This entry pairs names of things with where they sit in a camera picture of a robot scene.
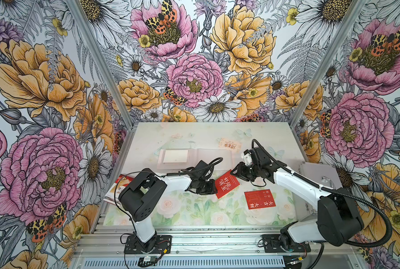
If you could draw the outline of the red card white characters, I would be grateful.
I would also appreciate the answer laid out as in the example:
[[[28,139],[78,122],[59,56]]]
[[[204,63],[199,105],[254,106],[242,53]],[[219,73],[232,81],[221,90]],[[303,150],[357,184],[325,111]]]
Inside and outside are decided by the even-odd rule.
[[[215,180],[215,186],[217,189],[216,196],[220,199],[240,186],[240,183],[238,179],[231,174],[231,170],[229,170],[224,175],[220,176],[220,178]]]

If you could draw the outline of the pink elephant photo album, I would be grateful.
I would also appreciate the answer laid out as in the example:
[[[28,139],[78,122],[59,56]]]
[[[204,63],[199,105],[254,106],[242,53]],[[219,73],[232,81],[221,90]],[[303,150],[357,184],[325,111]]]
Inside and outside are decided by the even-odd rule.
[[[206,163],[210,163],[216,158],[223,158],[222,162],[215,166],[216,170],[230,170],[232,161],[232,152],[230,150],[218,150],[218,149],[167,149],[167,150],[189,150],[188,161],[182,164],[165,164],[162,162],[164,149],[160,150],[158,156],[157,169],[158,170],[181,170],[188,167],[195,167],[200,160]]]

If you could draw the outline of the pale pink text card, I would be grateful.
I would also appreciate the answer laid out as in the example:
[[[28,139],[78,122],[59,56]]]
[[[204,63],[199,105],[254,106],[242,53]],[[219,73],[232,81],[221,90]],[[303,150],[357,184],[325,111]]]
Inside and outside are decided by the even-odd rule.
[[[189,150],[164,150],[162,162],[167,164],[182,164],[188,161]]]

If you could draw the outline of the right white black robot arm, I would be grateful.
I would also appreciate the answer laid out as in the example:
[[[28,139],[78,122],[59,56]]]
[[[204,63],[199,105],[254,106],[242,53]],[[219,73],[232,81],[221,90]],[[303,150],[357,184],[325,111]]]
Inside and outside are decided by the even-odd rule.
[[[247,182],[263,178],[288,189],[317,211],[315,219],[296,221],[280,230],[279,244],[290,251],[299,243],[326,242],[336,247],[349,243],[364,227],[354,198],[343,188],[326,188],[294,171],[260,148],[245,150],[243,161],[230,172]]]

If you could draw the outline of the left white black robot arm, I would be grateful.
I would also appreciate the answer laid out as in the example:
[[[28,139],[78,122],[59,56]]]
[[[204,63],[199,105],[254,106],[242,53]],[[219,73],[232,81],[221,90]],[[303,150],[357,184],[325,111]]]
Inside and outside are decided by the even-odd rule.
[[[161,197],[169,192],[184,191],[200,196],[217,194],[215,180],[212,179],[214,167],[223,161],[222,157],[210,163],[200,161],[176,173],[160,176],[149,168],[136,172],[136,177],[120,192],[115,194],[115,204],[125,211],[134,227],[133,235],[127,238],[125,254],[134,251],[151,253],[164,243],[171,243],[171,236],[157,235],[152,224],[151,214]]]

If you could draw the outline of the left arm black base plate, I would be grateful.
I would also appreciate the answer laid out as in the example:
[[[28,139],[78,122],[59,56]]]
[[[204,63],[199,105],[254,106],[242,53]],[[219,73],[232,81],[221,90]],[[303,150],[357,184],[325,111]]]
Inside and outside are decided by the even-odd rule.
[[[124,254],[167,254],[171,252],[171,235],[154,235],[146,243],[131,234],[124,243]]]

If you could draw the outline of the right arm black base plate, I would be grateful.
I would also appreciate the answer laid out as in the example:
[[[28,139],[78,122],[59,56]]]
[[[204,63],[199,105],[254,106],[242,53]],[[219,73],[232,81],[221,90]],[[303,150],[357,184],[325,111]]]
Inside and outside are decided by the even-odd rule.
[[[311,252],[308,243],[295,243],[290,238],[280,234],[263,234],[261,242],[266,253]]]

